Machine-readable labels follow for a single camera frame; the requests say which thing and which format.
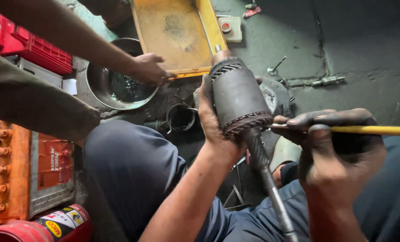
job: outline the oil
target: oil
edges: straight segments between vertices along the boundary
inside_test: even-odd
[[[140,102],[155,91],[155,86],[140,83],[116,71],[109,72],[112,99],[120,102]]]

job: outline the dirty hand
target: dirty hand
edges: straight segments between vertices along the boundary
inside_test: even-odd
[[[201,126],[206,137],[205,145],[218,154],[225,154],[231,160],[239,158],[243,148],[233,141],[225,138],[218,117],[212,106],[212,82],[209,75],[203,75],[203,80],[198,89],[198,113]]]
[[[175,74],[163,70],[157,63],[163,63],[164,59],[154,53],[144,54],[134,58],[135,66],[130,73],[134,80],[153,85],[162,85]]]
[[[366,181],[384,163],[386,150],[380,135],[332,133],[331,126],[377,125],[372,114],[357,108],[323,110],[289,119],[274,118],[289,129],[273,132],[300,145],[299,180],[309,206],[352,208]]]

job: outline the yellow screwdriver handle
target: yellow screwdriver handle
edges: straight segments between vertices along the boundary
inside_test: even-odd
[[[331,127],[333,132],[354,133],[354,134],[379,134],[399,135],[400,127],[394,126],[339,126]]]

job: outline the screwdriver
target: screwdriver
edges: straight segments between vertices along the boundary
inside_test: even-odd
[[[287,129],[286,124],[268,125],[271,128]],[[334,126],[331,127],[333,132],[353,133],[353,134],[378,134],[400,136],[400,127],[396,126]]]

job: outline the yellow tray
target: yellow tray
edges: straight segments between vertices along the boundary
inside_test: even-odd
[[[207,74],[215,46],[228,50],[210,0],[132,0],[144,53],[163,56],[177,78]]]

